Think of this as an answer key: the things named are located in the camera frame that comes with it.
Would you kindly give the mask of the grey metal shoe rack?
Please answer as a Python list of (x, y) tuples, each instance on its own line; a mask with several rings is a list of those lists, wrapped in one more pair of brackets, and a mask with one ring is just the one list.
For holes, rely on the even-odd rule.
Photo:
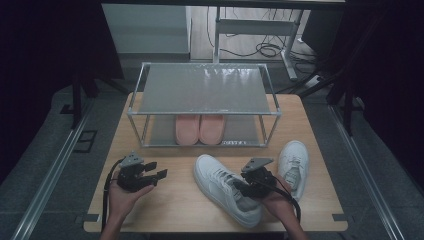
[(218, 147), (265, 147), (281, 117), (267, 66), (236, 63), (144, 63), (127, 116), (142, 147), (177, 147), (182, 115), (205, 129), (224, 121)]

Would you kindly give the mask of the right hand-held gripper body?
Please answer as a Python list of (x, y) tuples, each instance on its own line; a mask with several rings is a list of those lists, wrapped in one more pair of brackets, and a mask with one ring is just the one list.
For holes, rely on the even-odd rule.
[(265, 166), (272, 163), (270, 158), (251, 158), (241, 170), (247, 184), (256, 189), (256, 194), (269, 194), (276, 186), (273, 174)]

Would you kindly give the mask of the person's left hand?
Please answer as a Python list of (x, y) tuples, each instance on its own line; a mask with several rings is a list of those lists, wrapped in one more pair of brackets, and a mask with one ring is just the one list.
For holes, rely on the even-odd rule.
[(154, 185), (148, 185), (139, 191), (128, 192), (117, 184), (118, 176), (119, 173), (114, 172), (110, 181), (108, 226), (121, 225), (135, 203), (154, 189)]

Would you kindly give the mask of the white power strip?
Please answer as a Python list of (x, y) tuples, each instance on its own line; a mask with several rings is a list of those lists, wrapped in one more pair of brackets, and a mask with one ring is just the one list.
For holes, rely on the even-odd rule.
[(315, 75), (305, 84), (305, 87), (311, 88), (311, 87), (317, 85), (318, 83), (320, 83), (321, 80), (322, 80), (322, 78), (319, 75)]

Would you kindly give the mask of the grey cabinet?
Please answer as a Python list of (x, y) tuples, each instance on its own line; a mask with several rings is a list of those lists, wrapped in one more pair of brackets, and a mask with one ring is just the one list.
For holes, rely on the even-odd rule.
[(189, 54), (191, 9), (186, 6), (102, 4), (119, 54)]

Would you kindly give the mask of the person's right hand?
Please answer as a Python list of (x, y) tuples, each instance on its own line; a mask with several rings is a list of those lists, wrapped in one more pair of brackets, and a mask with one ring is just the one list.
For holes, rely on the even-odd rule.
[(268, 212), (283, 224), (298, 223), (294, 206), (289, 200), (276, 192), (270, 192), (261, 200)]

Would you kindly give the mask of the white sneaker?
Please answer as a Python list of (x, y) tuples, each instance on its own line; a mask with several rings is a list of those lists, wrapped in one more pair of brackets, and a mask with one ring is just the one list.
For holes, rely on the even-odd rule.
[(203, 154), (194, 164), (194, 179), (201, 192), (224, 209), (245, 228), (253, 228), (262, 219), (259, 202), (244, 197), (236, 184), (244, 184), (241, 176), (230, 171), (216, 158)]
[(297, 140), (288, 142), (280, 152), (278, 174), (291, 187), (291, 196), (299, 201), (303, 196), (309, 171), (309, 154), (306, 146)]

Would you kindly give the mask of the pink slipper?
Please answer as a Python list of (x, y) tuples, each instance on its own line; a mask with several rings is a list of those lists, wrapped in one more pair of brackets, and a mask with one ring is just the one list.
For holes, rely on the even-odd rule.
[(219, 144), (225, 131), (224, 115), (203, 115), (200, 121), (199, 140), (206, 145)]
[(177, 115), (175, 120), (176, 142), (179, 145), (194, 145), (199, 135), (199, 115)]

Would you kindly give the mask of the dark metal stand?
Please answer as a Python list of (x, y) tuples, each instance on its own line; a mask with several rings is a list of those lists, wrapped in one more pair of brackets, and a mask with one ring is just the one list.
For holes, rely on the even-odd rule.
[(97, 80), (100, 80), (124, 95), (129, 93), (129, 90), (126, 87), (117, 82), (117, 78), (97, 73), (94, 70), (77, 70), (71, 78), (72, 104), (65, 104), (60, 111), (61, 114), (71, 114), (73, 116), (73, 122), (71, 125), (72, 129), (75, 129), (82, 121), (82, 93), (85, 93), (89, 99), (96, 98), (100, 93), (99, 87), (96, 84)]
[(301, 80), (293, 87), (290, 87), (292, 93), (303, 99), (331, 85), (332, 88), (326, 97), (327, 103), (329, 105), (337, 105), (341, 99), (344, 99), (344, 105), (342, 107), (342, 126), (347, 131), (349, 136), (352, 135), (352, 113), (356, 109), (353, 104), (355, 84), (353, 77), (353, 67), (354, 63), (352, 61), (348, 61), (336, 73), (328, 76), (327, 78), (324, 78), (312, 87), (297, 93), (297, 88), (305, 86), (306, 83), (310, 82), (312, 77), (320, 71), (320, 68), (317, 68), (306, 79)]

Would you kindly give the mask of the aluminium floor rail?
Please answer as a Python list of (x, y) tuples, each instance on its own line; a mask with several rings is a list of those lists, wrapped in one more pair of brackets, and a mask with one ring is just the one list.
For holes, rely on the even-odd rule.
[(55, 189), (57, 182), (69, 160), (71, 153), (86, 125), (88, 116), (94, 106), (94, 99), (89, 99), (83, 107), (81, 120), (76, 124), (75, 128), (69, 133), (60, 152), (52, 162), (43, 181), (39, 185), (33, 199), (26, 209), (23, 217), (17, 225), (10, 240), (29, 240), (30, 236), (37, 225), (49, 199)]
[(353, 137), (349, 135), (342, 123), (342, 116), (337, 110), (336, 106), (330, 105), (328, 107), (333, 120), (336, 123), (338, 131), (341, 134), (343, 141), (345, 142), (347, 149), (353, 159), (353, 162), (357, 168), (358, 174), (362, 179), (364, 186), (370, 196), (370, 199), (381, 219), (381, 222), (390, 238), (390, 240), (405, 240), (404, 234), (402, 233), (398, 221), (395, 218), (391, 208), (389, 207), (386, 199), (383, 197), (380, 189), (378, 188), (366, 162), (361, 154), (356, 142)]

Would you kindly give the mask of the dark curtain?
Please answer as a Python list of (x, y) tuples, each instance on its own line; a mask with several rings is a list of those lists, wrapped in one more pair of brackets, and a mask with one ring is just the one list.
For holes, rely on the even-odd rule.
[(333, 53), (346, 61), (371, 33), (327, 99), (347, 89), (372, 129), (424, 191), (424, 0), (346, 0)]
[(0, 0), (0, 184), (50, 111), (53, 95), (123, 73), (102, 0)]

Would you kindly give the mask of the black floor bracket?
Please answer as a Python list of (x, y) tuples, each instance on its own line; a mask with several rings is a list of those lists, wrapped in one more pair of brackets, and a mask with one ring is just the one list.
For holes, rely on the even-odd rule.
[(75, 153), (90, 153), (94, 145), (97, 130), (84, 130), (81, 132), (74, 147)]

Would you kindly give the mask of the white metal desk frame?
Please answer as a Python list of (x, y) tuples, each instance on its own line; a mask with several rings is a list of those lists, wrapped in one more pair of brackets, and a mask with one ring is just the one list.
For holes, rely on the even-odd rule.
[(290, 60), (290, 52), (298, 33), (298, 29), (303, 17), (303, 10), (300, 10), (292, 21), (283, 20), (236, 20), (220, 17), (220, 7), (216, 10), (213, 62), (218, 63), (220, 59), (220, 36), (222, 34), (241, 35), (263, 35), (263, 36), (283, 36), (287, 37), (281, 57), (285, 69), (291, 81), (298, 79), (294, 65)]

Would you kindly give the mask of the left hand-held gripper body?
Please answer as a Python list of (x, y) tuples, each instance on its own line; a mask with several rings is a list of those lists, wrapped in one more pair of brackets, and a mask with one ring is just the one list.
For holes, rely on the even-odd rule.
[(145, 176), (144, 159), (132, 151), (119, 164), (120, 171), (117, 184), (124, 190), (136, 192), (148, 185), (157, 185), (154, 175)]

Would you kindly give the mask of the black box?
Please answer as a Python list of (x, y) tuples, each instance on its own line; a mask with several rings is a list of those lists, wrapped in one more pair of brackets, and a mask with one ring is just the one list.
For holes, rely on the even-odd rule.
[(335, 10), (311, 10), (302, 40), (320, 58), (327, 58), (333, 48), (343, 12)]

